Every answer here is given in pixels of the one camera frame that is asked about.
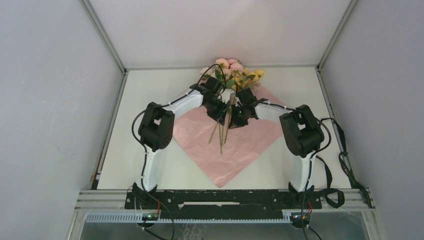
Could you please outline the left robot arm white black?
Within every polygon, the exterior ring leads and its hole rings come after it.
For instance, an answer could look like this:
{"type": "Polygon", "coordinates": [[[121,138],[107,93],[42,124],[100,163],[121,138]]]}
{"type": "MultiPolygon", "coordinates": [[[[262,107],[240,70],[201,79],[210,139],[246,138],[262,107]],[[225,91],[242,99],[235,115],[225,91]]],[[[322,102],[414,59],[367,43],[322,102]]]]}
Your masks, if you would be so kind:
{"type": "Polygon", "coordinates": [[[146,109],[134,118],[131,133],[144,150],[140,175],[134,182],[142,190],[136,200],[143,208],[149,209],[156,203],[157,196],[154,191],[158,185],[158,158],[173,139],[175,120],[199,107],[205,107],[211,114],[210,118],[223,125],[230,105],[210,90],[191,89],[165,104],[150,102],[146,109]]]}

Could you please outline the pink fake flower stem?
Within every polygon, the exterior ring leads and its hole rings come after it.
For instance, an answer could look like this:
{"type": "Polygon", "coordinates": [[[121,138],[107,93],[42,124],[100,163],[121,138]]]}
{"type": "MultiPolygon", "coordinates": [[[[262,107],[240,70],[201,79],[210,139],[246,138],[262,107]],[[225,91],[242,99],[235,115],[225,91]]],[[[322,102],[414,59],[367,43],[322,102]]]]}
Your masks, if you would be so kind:
{"type": "MultiPolygon", "coordinates": [[[[244,67],[240,64],[240,62],[235,58],[218,58],[215,63],[211,66],[211,77],[214,77],[222,82],[223,90],[218,94],[221,97],[221,94],[226,89],[234,90],[235,93],[243,90],[243,77],[244,75],[244,67]]],[[[231,120],[231,111],[232,105],[235,105],[237,99],[233,100],[233,104],[230,105],[227,114],[225,116],[224,124],[221,125],[223,128],[223,146],[226,144],[228,139],[229,132],[229,122],[231,120]]]]}

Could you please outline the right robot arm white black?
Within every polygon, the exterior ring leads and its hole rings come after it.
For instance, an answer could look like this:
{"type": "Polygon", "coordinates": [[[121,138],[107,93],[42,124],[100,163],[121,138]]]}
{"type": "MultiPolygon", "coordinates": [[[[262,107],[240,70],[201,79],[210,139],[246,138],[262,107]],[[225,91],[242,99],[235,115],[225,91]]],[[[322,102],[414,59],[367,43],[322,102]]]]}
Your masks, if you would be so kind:
{"type": "Polygon", "coordinates": [[[287,107],[266,98],[258,99],[250,89],[237,91],[235,99],[231,105],[231,129],[248,125],[249,119],[280,123],[286,146],[295,156],[293,176],[288,184],[289,203],[302,208],[309,201],[307,191],[314,189],[310,180],[313,164],[325,139],[318,120],[308,105],[287,107]]]}

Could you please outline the yellow fake flower stem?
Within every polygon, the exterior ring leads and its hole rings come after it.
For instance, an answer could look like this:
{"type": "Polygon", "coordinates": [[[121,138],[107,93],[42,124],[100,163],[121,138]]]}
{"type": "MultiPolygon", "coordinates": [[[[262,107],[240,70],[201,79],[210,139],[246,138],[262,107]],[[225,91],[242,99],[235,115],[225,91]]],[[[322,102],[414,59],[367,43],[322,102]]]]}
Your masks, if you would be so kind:
{"type": "Polygon", "coordinates": [[[243,90],[249,88],[253,91],[253,89],[260,85],[259,81],[264,76],[265,72],[261,69],[250,71],[248,68],[244,68],[244,77],[242,80],[242,88],[243,90]]]}

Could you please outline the pink wrapping paper sheet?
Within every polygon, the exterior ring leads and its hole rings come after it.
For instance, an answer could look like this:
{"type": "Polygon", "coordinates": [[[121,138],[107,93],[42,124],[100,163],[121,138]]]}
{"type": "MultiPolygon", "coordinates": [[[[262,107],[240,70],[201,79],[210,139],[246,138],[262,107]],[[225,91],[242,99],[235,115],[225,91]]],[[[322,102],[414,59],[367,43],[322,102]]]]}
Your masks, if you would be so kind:
{"type": "Polygon", "coordinates": [[[204,107],[174,125],[160,186],[165,189],[284,189],[291,156],[277,118],[250,119],[230,129],[220,145],[218,127],[204,107]]]}

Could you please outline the white fake flower stem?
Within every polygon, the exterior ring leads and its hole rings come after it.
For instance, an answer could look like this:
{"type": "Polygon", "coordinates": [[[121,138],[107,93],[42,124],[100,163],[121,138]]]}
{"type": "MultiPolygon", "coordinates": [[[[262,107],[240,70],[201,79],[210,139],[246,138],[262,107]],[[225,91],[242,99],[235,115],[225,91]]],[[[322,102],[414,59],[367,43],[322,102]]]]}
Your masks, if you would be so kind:
{"type": "MultiPolygon", "coordinates": [[[[207,79],[207,76],[210,77],[212,75],[212,72],[211,72],[211,69],[212,68],[213,68],[212,66],[210,66],[210,67],[204,67],[201,70],[202,75],[201,75],[200,79],[201,80],[206,80],[207,79]]],[[[208,144],[211,144],[212,141],[213,141],[213,139],[214,139],[214,136],[217,133],[217,135],[218,135],[217,139],[218,139],[218,143],[219,143],[219,152],[221,154],[223,153],[223,145],[224,145],[224,142],[223,142],[223,132],[224,132],[224,129],[222,128],[221,124],[217,121],[216,124],[215,124],[215,127],[214,127],[214,129],[213,129],[213,131],[212,131],[212,133],[211,133],[211,135],[209,137],[209,140],[208,140],[208,144]]]]}

